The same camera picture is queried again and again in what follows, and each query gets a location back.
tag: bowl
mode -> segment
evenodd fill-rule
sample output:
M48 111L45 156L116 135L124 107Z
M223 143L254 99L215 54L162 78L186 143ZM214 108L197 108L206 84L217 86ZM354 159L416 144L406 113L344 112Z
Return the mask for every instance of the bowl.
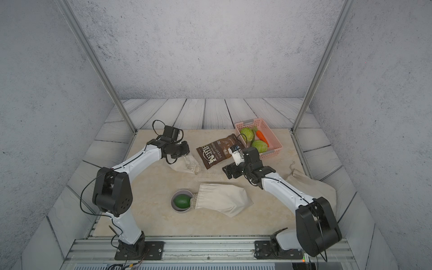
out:
M184 208L184 209L182 209L182 208L178 208L178 207L174 204L174 198L176 198L176 197L177 197L178 195L180 195L180 194L188 195L188 196L191 197L191 198L192 198L192 196L193 196L192 192L190 192L189 190L186 190L186 189L179 190L179 191L177 191L176 193L174 193L174 195L171 197L171 207L172 207L173 210L174 210L175 212L177 212L177 213L186 213L187 211L189 211L189 210L191 209L191 207L188 207L188 208Z

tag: kettle brand logo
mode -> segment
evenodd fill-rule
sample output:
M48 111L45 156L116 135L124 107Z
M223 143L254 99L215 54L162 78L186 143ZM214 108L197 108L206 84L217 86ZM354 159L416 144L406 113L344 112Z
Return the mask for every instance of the kettle brand logo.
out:
M203 146L202 148L203 148L203 154L206 155L205 158L209 162L209 164L212 164L213 162L215 162L216 158L213 155L210 147L208 145L206 145L206 146Z

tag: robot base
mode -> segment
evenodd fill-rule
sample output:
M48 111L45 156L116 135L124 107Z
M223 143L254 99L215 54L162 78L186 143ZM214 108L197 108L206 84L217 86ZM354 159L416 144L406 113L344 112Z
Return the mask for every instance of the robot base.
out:
M144 233L141 232L140 238L133 245L118 241L115 260L161 260L164 247L163 241L144 241Z

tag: wooden plank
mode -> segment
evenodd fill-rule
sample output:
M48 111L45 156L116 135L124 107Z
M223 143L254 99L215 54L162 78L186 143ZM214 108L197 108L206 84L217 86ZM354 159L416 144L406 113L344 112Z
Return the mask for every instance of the wooden plank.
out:
M133 110L138 108L141 104L146 102L147 99L127 99L123 102L123 106L126 109L127 113L131 113ZM121 116L120 112L118 111L117 107L114 106L111 110L111 112L108 114L107 119L105 120L105 123L107 122L115 122L115 121L123 121L123 117Z
M132 131L125 121L121 121L103 124L95 140L128 143L131 138Z
M166 99L149 99L131 112L129 117L137 129L140 129L166 101Z
M265 100L293 123L303 102L298 98L265 98ZM320 124L309 110L303 116L300 127L320 128Z
M320 128L299 128L296 134L303 151L311 151L331 144Z
M322 180L336 190L336 220L339 220L356 193L344 167Z
M232 129L231 117L224 99L206 99L204 129Z
M366 270L397 270L397 261L384 240L380 230L375 226L372 237L371 250L369 259L366 264Z
M254 113L266 121L270 128L291 128L293 123L262 98L245 99Z
M225 99L225 101L234 125L238 122L257 118L254 111L249 107L244 99L228 98Z
M86 212L91 211L83 205ZM66 257L75 239L84 238L95 221L95 216L81 211L79 198L66 187L48 213L63 256Z
M184 104L174 127L181 129L203 128L205 99L188 98Z
M93 180L100 168L93 166L86 162L81 162L76 168L75 172L72 174L67 185L78 195L81 196L81 192L84 187ZM95 182L93 181L83 193L83 201L95 212L99 212L99 208L93 204L93 189Z
M112 168L123 161L128 143L93 141L83 160L100 167Z
M305 152L305 158L315 180L322 180L342 166L331 146Z
M165 125L172 126L175 123L181 108L185 103L185 98L172 98L168 99L162 107L141 127L141 129L151 129L154 120L160 120ZM155 123L155 129L161 129L164 125L161 122Z
M342 237L346 237L360 270L365 270L375 222L368 208L356 194L339 222Z

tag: metal frame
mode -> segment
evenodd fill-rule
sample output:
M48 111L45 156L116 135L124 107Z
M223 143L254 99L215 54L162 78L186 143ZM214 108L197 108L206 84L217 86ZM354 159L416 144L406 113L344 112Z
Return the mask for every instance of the metal frame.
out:
M291 132L291 139L294 143L294 147L297 151L297 155L299 156L300 163L302 164L303 171L305 172L305 175L307 175L309 178L312 178L312 171L309 167L308 161L306 160L306 157L303 153L302 146L300 145L300 142L297 138L297 136Z
M331 33L331 36L327 43L327 47L321 58L321 62L318 65L317 71L315 72L314 78L312 79L311 85L309 86L309 89L306 92L305 99L303 100L302 106L299 110L299 114L295 119L294 126L292 127L292 133L294 135L300 126L303 116L305 115L306 110L308 109L309 104L311 103L315 92L317 91L318 84L330 61L331 54L334 48L336 47L337 42L339 41L340 35L342 34L343 28L345 27L348 17L351 14L351 11L353 10L355 1L356 0L346 0L345 3L343 4L342 10L339 14L339 18L336 21L336 25L333 28L333 32Z
M155 236L146 237L148 241L164 241L162 260L152 263L246 263L246 262L303 262L302 260L257 260L254 258L254 241L268 241L269 236ZM75 240L67 254L64 264L112 263L116 249L111 246L111 237L92 237ZM355 262L346 239L342 239L327 249L329 262ZM324 262L323 258L311 258Z
M86 35L84 34L78 21L76 20L76 17L73 14L72 9L70 8L67 0L55 0L55 1L57 3L57 6L60 9L61 13L63 14L64 18L66 19L67 24L69 25L70 29L72 30L72 32L75 35L76 39L78 40L79 44L81 44L81 47L83 48L84 52L86 53L90 63L92 64L93 68L95 69L96 73L98 74L99 78L101 79L101 81L102 81L105 89L107 90L108 94L110 95L112 101L114 102L114 104L118 108L118 111L120 112L121 116L126 121L127 125L132 130L132 132L136 133L137 128L135 127L132 120L130 119L129 114L127 113L126 109L124 108L121 100L118 98L117 93L115 92L114 86L111 84L111 81L108 79L108 76L105 73L105 70L103 69L98 58L96 57L95 52L93 51L89 41L86 38Z

